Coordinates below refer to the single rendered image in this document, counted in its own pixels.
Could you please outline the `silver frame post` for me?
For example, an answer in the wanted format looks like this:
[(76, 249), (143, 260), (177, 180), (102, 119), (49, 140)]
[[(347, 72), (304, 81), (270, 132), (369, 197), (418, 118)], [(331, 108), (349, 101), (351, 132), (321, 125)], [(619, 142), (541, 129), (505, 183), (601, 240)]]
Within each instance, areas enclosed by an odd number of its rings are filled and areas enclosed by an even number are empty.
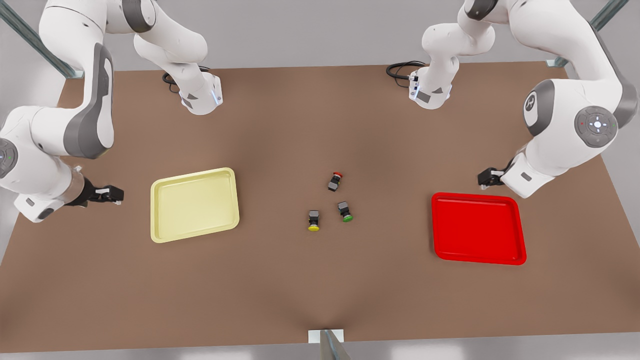
[(55, 70), (66, 79), (82, 79), (84, 72), (69, 66), (56, 57), (41, 40), (38, 33), (17, 14), (5, 0), (0, 0), (0, 19), (2, 19), (16, 34), (43, 57)]
[[(597, 32), (601, 31), (614, 16), (624, 7), (630, 0), (607, 0), (597, 14), (589, 21)], [(545, 61), (548, 68), (564, 68), (569, 61), (564, 57), (556, 57), (555, 59)]]
[(352, 360), (344, 347), (343, 329), (312, 329), (307, 336), (309, 344), (319, 345), (319, 360)]

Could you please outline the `pale yellow tray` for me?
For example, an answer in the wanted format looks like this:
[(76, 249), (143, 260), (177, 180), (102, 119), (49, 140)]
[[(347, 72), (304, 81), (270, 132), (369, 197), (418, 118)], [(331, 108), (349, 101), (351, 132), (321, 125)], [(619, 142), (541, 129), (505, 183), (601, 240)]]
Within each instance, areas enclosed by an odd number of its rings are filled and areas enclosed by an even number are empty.
[(228, 231), (240, 223), (229, 167), (160, 178), (150, 187), (150, 237), (156, 244)]

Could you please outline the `red tray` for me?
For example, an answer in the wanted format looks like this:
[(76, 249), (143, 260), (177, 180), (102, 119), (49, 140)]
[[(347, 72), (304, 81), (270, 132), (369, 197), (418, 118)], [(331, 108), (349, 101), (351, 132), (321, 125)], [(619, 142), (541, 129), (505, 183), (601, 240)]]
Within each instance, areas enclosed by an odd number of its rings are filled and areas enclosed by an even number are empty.
[(434, 252), (442, 260), (525, 264), (521, 215), (513, 198), (438, 192), (430, 207)]

